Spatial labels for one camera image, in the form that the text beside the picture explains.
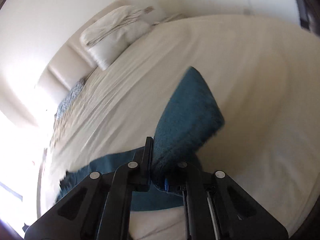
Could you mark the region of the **dark teal knit sweater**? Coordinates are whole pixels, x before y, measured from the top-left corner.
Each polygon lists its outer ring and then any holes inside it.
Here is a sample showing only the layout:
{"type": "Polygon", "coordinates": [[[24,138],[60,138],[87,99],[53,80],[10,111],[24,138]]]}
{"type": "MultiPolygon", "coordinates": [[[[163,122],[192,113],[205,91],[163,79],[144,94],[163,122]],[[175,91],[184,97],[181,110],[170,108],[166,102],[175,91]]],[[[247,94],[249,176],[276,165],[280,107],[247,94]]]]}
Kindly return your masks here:
{"type": "Polygon", "coordinates": [[[131,210],[156,211],[182,206],[182,197],[165,189],[169,170],[182,161],[202,170],[196,152],[224,123],[204,78],[195,68],[188,68],[156,127],[150,189],[132,194],[131,210]]]}

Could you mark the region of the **zebra print pillow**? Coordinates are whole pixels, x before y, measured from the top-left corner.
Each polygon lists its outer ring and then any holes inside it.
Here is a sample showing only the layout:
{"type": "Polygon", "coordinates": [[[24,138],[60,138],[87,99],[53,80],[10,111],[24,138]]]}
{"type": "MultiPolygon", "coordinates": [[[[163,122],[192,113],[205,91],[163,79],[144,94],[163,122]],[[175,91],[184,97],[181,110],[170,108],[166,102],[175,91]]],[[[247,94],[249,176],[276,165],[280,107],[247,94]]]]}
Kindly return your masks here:
{"type": "Polygon", "coordinates": [[[55,119],[59,120],[64,113],[67,111],[67,109],[70,107],[72,102],[78,97],[78,95],[81,93],[84,85],[85,85],[85,78],[81,78],[75,86],[69,91],[69,93],[66,95],[66,97],[60,102],[60,104],[57,107],[57,111],[55,114],[55,119]]]}

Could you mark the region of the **cream padded headboard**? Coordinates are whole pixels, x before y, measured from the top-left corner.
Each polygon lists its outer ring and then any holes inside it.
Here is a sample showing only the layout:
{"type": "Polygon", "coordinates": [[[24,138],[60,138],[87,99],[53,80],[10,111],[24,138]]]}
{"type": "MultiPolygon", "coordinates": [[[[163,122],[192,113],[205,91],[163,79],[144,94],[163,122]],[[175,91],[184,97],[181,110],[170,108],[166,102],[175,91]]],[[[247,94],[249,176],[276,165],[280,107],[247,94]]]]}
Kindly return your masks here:
{"type": "Polygon", "coordinates": [[[128,4],[128,0],[116,0],[81,26],[50,60],[40,76],[39,87],[48,92],[66,94],[80,78],[90,74],[97,64],[81,45],[81,33],[109,12],[128,4]]]}

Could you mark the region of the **beige bed sheet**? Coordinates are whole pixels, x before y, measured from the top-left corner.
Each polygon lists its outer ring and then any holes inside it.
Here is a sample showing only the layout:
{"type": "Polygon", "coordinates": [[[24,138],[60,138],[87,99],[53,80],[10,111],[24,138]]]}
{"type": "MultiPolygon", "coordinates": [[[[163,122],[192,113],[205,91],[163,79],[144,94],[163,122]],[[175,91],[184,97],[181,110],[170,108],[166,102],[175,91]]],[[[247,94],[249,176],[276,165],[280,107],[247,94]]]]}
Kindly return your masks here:
{"type": "Polygon", "coordinates": [[[180,161],[225,172],[295,236],[319,199],[319,37],[241,15],[157,25],[96,70],[56,125],[41,213],[149,136],[154,182],[133,195],[131,239],[184,238],[182,198],[164,191],[180,161]]]}

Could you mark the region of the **white folded duvet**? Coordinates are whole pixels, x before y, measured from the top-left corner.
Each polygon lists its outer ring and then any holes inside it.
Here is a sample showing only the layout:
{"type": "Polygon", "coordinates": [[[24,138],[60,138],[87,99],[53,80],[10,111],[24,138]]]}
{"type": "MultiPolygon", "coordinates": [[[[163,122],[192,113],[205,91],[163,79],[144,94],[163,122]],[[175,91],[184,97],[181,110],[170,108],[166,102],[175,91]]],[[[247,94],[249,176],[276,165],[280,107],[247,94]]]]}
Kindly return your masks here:
{"type": "Polygon", "coordinates": [[[106,70],[135,41],[151,30],[144,10],[133,5],[118,7],[86,28],[80,43],[97,65],[106,70]]]}

